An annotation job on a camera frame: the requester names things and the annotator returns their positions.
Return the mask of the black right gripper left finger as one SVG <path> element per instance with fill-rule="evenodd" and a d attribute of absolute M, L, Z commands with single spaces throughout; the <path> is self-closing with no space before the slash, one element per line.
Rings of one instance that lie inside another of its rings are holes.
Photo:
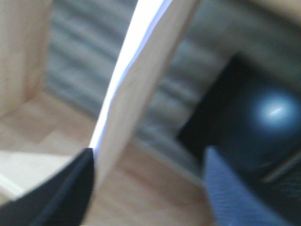
<path fill-rule="evenodd" d="M 95 161 L 85 148 L 51 179 L 0 208 L 2 226 L 79 226 L 94 187 Z"/>

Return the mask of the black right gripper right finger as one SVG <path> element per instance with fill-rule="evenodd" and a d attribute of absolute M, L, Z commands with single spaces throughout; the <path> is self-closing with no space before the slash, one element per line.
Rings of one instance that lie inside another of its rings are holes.
<path fill-rule="evenodd" d="M 206 149 L 205 183 L 217 225 L 288 225 L 286 220 L 251 191 L 214 146 Z"/>

